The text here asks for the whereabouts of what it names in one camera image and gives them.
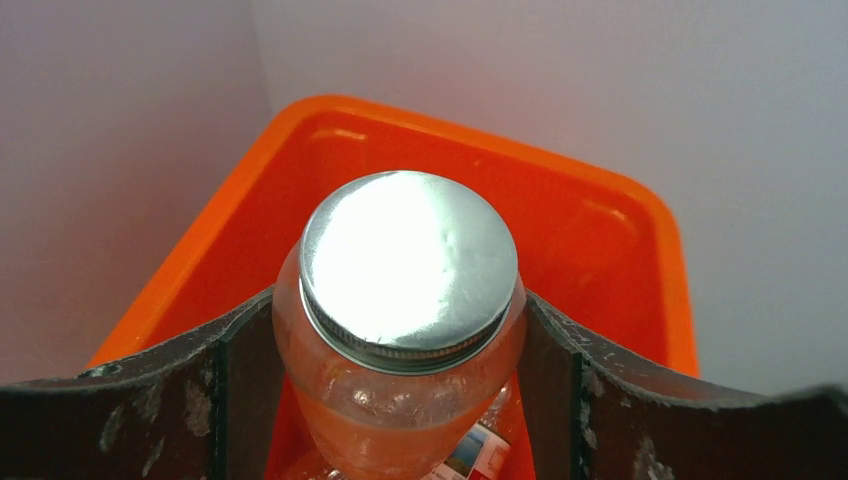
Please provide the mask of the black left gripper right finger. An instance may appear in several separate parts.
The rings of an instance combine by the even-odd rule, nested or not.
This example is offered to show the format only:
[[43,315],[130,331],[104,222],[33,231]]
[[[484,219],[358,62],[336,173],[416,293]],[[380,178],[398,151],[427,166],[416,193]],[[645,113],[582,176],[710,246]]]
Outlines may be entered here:
[[539,479],[843,479],[847,391],[778,396],[678,373],[535,294],[518,368]]

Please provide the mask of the clear jar silver lid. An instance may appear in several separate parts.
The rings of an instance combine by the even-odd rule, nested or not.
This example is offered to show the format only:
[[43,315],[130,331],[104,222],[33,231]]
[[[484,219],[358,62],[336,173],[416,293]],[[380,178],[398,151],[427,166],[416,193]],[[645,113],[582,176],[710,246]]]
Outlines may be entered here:
[[513,237],[470,188],[370,174],[314,210],[272,298],[314,449],[290,479],[426,479],[510,382],[526,292]]

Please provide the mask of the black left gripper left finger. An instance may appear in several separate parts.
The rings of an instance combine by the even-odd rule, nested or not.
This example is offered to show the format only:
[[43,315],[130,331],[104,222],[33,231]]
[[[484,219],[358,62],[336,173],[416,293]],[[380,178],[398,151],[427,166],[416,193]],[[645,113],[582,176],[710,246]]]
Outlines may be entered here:
[[5,479],[261,479],[283,365],[270,290],[72,378],[1,389]]

